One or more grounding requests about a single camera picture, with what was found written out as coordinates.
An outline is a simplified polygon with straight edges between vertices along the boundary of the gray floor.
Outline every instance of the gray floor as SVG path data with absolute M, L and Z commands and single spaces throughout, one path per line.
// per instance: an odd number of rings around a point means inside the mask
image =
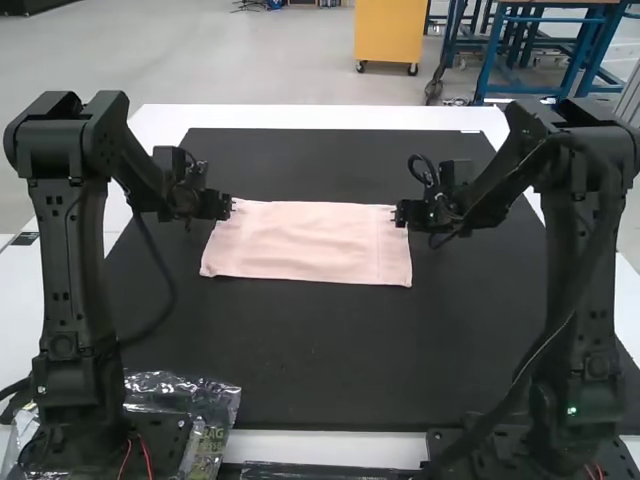
M 0 125 L 55 89 L 84 99 L 121 89 L 131 112 L 145 103 L 419 105 L 438 63 L 441 38 L 429 36 L 418 77 L 395 66 L 357 74 L 350 8 L 230 10 L 231 0 L 84 0 L 32 18 L 0 17 Z M 432 9 L 445 11 L 444 2 Z M 622 77 L 640 56 L 637 25 L 623 22 L 607 56 Z M 469 63 L 447 73 L 445 97 L 473 95 L 479 63 Z M 529 77 L 561 74 L 543 62 Z M 621 247 L 640 268 L 640 189 L 629 204 Z M 24 182 L 0 158 L 0 234 L 31 215 Z

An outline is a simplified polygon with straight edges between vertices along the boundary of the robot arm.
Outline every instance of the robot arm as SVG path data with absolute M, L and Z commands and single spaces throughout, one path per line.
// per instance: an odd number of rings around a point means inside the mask
M 11 165 L 27 180 L 41 235 L 44 323 L 31 390 L 43 427 L 118 425 L 123 372 L 103 275 L 103 214 L 115 179 L 134 212 L 161 221 L 225 220 L 231 198 L 205 188 L 207 165 L 176 147 L 150 158 L 127 126 L 129 100 L 100 92 L 83 105 L 47 92 L 4 134 Z
M 616 236 L 626 191 L 640 169 L 640 134 L 577 100 L 555 110 L 512 103 L 505 114 L 511 133 L 477 178 L 469 162 L 443 162 L 423 182 L 424 198 L 402 200 L 396 211 L 399 227 L 447 239 L 468 236 L 499 225 L 533 186 L 547 230 L 545 329 L 504 400 L 435 458 L 432 469 L 441 472 L 469 455 L 530 387 L 528 454 L 564 477 L 614 435 L 623 412 L 613 321 Z

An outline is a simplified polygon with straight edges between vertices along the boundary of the metal frame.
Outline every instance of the metal frame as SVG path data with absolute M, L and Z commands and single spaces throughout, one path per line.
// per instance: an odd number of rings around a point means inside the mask
M 537 8 L 544 9 L 548 6 L 557 6 L 557 4 L 536 4 Z M 518 15 L 518 10 L 522 8 L 522 16 Z M 603 5 L 593 6 L 592 4 L 571 4 L 570 8 L 588 8 L 588 13 L 585 18 L 563 18 L 552 17 L 542 18 L 539 15 L 531 15 L 530 7 L 523 7 L 521 3 L 514 4 L 509 2 L 500 2 L 494 16 L 493 26 L 491 28 L 491 36 L 489 37 L 489 44 L 487 45 L 487 51 L 485 61 L 478 76 L 478 82 L 476 87 L 476 93 L 473 98 L 473 105 L 482 105 L 484 98 L 488 93 L 510 93 L 510 94 L 538 94 L 538 95 L 554 95 L 558 98 L 565 98 L 569 95 L 571 87 L 578 75 L 578 70 L 586 60 L 588 47 L 592 45 L 593 38 L 596 34 L 599 25 L 606 23 L 606 17 L 604 16 L 605 8 Z M 505 42 L 509 41 L 511 34 L 513 35 L 513 41 L 511 42 L 511 48 L 508 49 L 506 62 L 500 61 L 498 57 L 498 44 L 500 41 L 500 34 L 502 26 L 506 22 L 505 28 Z M 569 67 L 565 72 L 562 79 L 562 83 L 557 87 L 536 87 L 531 85 L 525 85 L 520 81 L 515 72 L 511 69 L 518 59 L 520 53 L 520 45 L 524 37 L 525 25 L 527 23 L 581 23 L 583 28 L 580 30 L 580 34 L 575 41 L 575 54 L 571 57 Z M 493 70 L 494 65 L 506 78 L 509 85 L 491 85 L 489 84 L 489 76 Z
M 611 44 L 622 17 L 640 18 L 639 14 L 626 12 L 627 7 L 640 0 L 621 0 L 618 4 L 593 3 L 522 3 L 499 2 L 496 13 L 491 13 L 493 0 L 486 0 L 484 18 L 479 22 L 482 10 L 478 0 L 473 15 L 464 15 L 459 32 L 452 31 L 455 18 L 460 15 L 468 0 L 451 0 L 447 15 L 447 24 L 442 44 L 441 59 L 446 59 L 446 65 L 451 68 L 456 54 L 461 52 L 484 52 L 485 60 L 478 78 L 474 104 L 478 104 L 487 93 L 514 93 L 566 96 L 571 91 L 578 71 L 583 68 L 585 73 L 575 92 L 583 97 L 592 92 L 619 93 L 625 82 L 601 67 L 602 59 Z M 543 18 L 545 8 L 582 8 L 587 9 L 584 18 Z M 493 18 L 493 25 L 489 38 L 476 35 L 478 25 L 480 32 L 485 32 L 489 20 Z M 540 23 L 581 23 L 583 25 L 578 38 L 550 37 L 540 31 Z M 567 55 L 570 66 L 559 87 L 532 87 L 524 85 L 513 71 L 516 65 L 526 68 L 531 62 L 534 49 L 557 50 Z M 506 54 L 505 59 L 496 60 L 496 56 Z M 489 85 L 488 79 L 491 67 L 498 71 L 508 81 L 508 86 Z M 604 85 L 594 85 L 598 77 Z

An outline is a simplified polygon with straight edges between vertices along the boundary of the black mat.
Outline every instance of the black mat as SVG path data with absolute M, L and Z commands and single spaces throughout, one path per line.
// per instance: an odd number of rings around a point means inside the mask
M 458 132 L 191 130 L 182 144 L 211 163 L 209 182 L 254 200 L 395 204 L 418 198 L 406 159 L 493 149 Z M 198 276 L 211 224 L 147 218 L 180 286 L 170 323 L 129 352 L 134 369 L 215 376 L 242 386 L 238 428 L 424 431 L 483 412 L 541 330 L 542 224 L 521 198 L 498 229 L 441 251 L 411 235 L 413 288 Z M 147 322 L 166 287 L 129 225 L 107 261 L 124 334 Z M 640 372 L 626 352 L 625 432 L 640 433 Z

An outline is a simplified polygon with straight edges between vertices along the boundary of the table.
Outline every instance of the table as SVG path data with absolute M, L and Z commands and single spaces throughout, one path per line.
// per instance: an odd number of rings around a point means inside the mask
M 506 120 L 495 107 L 145 105 L 129 123 L 148 152 L 156 144 L 179 144 L 192 127 L 481 131 L 496 150 L 508 134 Z M 109 193 L 106 252 L 131 217 L 122 191 L 113 182 Z M 532 190 L 525 196 L 542 218 L 538 196 Z M 36 222 L 23 230 L 37 230 Z M 621 254 L 617 259 L 616 330 L 637 359 L 640 276 Z M 12 322 L 11 340 L 0 350 L 0 384 L 5 385 L 23 377 L 37 353 L 43 315 L 38 241 L 27 247 L 9 246 L 0 254 L 0 315 Z M 8 430 L 0 428 L 0 448 Z M 640 462 L 640 438 L 624 440 Z M 427 457 L 422 433 L 234 431 L 225 459 L 229 463 L 253 460 L 414 469 Z

